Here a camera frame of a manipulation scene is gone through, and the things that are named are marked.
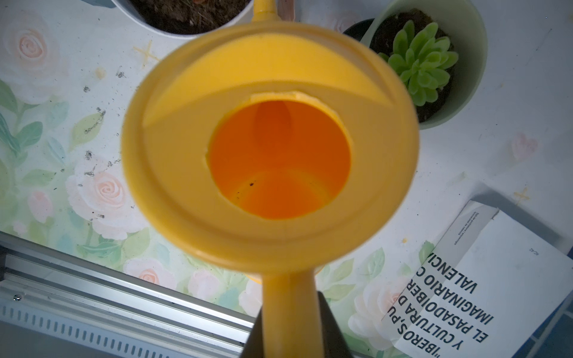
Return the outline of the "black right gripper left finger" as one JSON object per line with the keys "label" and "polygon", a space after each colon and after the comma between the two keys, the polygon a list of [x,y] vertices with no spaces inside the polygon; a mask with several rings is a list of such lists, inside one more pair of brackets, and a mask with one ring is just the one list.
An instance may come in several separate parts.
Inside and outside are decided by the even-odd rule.
{"label": "black right gripper left finger", "polygon": [[262,317],[263,310],[260,310],[249,337],[243,346],[240,358],[264,358]]}

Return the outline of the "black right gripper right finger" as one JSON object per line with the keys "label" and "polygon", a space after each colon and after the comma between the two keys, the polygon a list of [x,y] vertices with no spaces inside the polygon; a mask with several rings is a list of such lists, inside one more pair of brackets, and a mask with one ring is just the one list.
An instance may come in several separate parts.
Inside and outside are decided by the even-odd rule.
{"label": "black right gripper right finger", "polygon": [[353,358],[352,352],[322,292],[317,292],[326,358]]}

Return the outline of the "yellow watering can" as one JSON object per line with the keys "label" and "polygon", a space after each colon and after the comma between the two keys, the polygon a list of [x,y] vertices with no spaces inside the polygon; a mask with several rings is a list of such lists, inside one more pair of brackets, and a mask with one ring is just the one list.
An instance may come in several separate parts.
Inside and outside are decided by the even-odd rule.
{"label": "yellow watering can", "polygon": [[159,233],[260,277],[264,357],[325,357],[315,271],[398,210],[419,123],[373,51],[256,1],[249,24],[156,65],[126,112],[121,154],[131,195]]}

